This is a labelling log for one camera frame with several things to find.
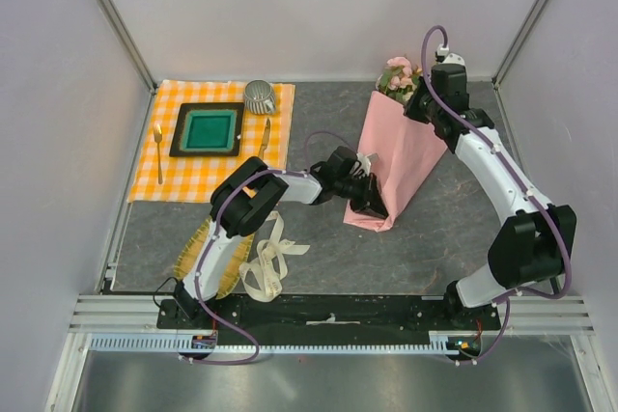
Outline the cream rose stem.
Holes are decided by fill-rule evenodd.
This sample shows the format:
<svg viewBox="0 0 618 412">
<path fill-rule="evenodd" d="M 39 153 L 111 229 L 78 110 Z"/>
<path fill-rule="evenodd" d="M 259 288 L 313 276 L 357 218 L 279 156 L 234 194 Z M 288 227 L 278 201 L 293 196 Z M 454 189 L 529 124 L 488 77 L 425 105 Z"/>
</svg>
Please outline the cream rose stem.
<svg viewBox="0 0 618 412">
<path fill-rule="evenodd" d="M 409 83 L 410 80 L 401 71 L 385 70 L 377 80 L 376 90 L 393 97 L 397 94 L 405 94 Z"/>
</svg>

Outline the pink wrapping paper sheet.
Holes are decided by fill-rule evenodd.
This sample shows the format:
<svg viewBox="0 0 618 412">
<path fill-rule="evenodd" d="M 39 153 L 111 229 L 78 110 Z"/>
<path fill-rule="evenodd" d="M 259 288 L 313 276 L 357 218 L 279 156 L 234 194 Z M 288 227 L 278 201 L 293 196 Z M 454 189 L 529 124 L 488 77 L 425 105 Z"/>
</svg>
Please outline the pink wrapping paper sheet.
<svg viewBox="0 0 618 412">
<path fill-rule="evenodd" d="M 404 106 L 374 91 L 369 100 L 358 150 L 375 154 L 371 172 L 379 181 L 388 217 L 378 219 L 346 208 L 343 222 L 373 232 L 390 230 L 414 194 L 447 151 L 430 124 L 404 115 Z"/>
</svg>

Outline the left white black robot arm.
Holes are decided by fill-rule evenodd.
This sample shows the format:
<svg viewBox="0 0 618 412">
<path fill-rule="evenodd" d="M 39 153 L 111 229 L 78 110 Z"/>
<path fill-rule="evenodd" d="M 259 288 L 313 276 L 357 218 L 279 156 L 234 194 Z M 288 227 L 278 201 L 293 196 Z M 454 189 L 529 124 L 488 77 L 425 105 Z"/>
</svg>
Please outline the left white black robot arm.
<svg viewBox="0 0 618 412">
<path fill-rule="evenodd" d="M 351 149 L 340 146 L 326 161 L 300 172 L 271 168 L 259 157 L 249 157 L 211 195 L 207 241 L 174 290 L 179 318 L 191 328 L 209 323 L 209 300 L 216 296 L 234 251 L 243 237 L 260 229 L 279 203 L 317 206 L 334 196 L 347 200 L 356 213 L 388 217 L 377 176 Z"/>
</svg>

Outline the pink rose stem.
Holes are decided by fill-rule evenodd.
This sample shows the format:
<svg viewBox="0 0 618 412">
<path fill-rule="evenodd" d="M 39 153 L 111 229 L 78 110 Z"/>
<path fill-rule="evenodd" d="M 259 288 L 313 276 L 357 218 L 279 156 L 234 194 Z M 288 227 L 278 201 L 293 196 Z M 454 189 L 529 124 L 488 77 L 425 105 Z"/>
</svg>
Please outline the pink rose stem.
<svg viewBox="0 0 618 412">
<path fill-rule="evenodd" d="M 399 56 L 391 58 L 386 63 L 386 70 L 392 70 L 395 72 L 401 71 L 410 80 L 409 85 L 418 82 L 418 78 L 422 69 L 417 65 L 414 65 L 407 57 Z"/>
</svg>

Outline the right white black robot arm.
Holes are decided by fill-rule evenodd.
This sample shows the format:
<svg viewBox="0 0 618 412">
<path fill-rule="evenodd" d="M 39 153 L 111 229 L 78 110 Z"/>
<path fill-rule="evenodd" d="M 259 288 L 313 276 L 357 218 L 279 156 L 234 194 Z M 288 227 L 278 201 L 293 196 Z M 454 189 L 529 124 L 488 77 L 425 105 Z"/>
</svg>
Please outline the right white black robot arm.
<svg viewBox="0 0 618 412">
<path fill-rule="evenodd" d="M 534 187 L 504 148 L 492 119 L 470 107 L 464 59 L 456 54 L 439 59 L 430 76 L 420 78 L 404 113 L 433 126 L 476 177 L 501 224 L 486 264 L 447 287 L 444 321 L 465 328 L 479 308 L 518 292 L 534 294 L 536 283 L 568 279 L 576 214 Z"/>
</svg>

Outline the peach rose stem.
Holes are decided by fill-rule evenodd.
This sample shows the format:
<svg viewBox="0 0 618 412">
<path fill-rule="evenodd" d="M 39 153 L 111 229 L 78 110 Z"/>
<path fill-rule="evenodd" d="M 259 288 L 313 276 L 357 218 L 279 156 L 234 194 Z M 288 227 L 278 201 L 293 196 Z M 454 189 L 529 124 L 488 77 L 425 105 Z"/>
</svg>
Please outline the peach rose stem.
<svg viewBox="0 0 618 412">
<path fill-rule="evenodd" d="M 411 85 L 400 87 L 395 92 L 395 100 L 402 105 L 407 104 L 412 98 L 417 86 L 412 83 Z"/>
</svg>

